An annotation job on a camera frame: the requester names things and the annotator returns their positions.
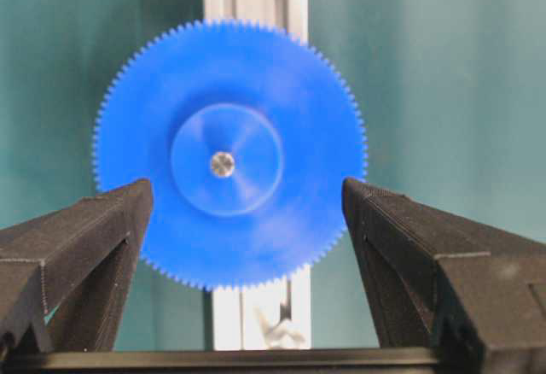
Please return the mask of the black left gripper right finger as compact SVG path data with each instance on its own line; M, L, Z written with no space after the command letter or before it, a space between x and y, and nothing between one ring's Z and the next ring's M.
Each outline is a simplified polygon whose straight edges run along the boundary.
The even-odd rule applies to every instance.
M342 209L383 348L442 348L481 373L545 370L542 243L354 178Z

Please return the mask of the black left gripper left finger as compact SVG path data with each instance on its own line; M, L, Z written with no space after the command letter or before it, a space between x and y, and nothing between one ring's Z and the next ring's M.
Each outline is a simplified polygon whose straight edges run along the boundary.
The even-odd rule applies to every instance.
M1 231L1 350L113 348L153 208L147 179Z

